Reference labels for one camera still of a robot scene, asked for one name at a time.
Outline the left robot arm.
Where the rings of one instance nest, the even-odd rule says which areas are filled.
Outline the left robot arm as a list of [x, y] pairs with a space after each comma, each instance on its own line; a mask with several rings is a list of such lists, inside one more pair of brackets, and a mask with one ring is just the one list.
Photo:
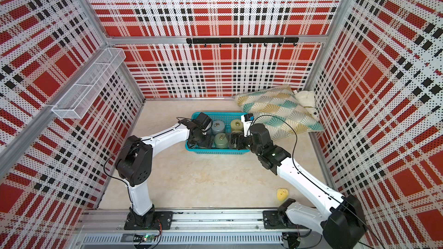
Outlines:
[[148, 229], [157, 222], [170, 229], [171, 223], [167, 220], [172, 219], [173, 213], [156, 212], [148, 190], [153, 158], [180, 142], [210, 148], [213, 145], [213, 137], [208, 134], [211, 126], [212, 119], [200, 113], [196, 119], [179, 118], [172, 127], [156, 134], [127, 139], [115, 162], [115, 169], [127, 186], [131, 202], [125, 230]]

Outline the green tea canister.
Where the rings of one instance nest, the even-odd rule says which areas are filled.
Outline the green tea canister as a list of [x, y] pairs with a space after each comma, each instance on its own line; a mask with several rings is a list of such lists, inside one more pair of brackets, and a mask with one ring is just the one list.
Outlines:
[[225, 133], [218, 133], [214, 137], [216, 149], [228, 149], [228, 139]]

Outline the yellow tea canister back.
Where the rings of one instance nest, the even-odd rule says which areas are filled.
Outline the yellow tea canister back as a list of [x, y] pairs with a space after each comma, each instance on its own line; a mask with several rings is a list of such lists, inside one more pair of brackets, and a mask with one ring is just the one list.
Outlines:
[[240, 119], [234, 119], [230, 122], [230, 128], [232, 133], [243, 132], [243, 123]]

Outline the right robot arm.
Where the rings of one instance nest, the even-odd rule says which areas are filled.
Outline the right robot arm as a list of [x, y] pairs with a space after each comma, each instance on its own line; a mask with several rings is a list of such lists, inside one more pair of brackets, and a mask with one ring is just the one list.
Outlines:
[[300, 191], [313, 207], [288, 201], [283, 218], [322, 234], [333, 249], [352, 249], [368, 231], [362, 204], [353, 195], [344, 196], [307, 172], [292, 154], [274, 144], [269, 131], [261, 123], [244, 133], [227, 136], [230, 148], [248, 149], [261, 165]]

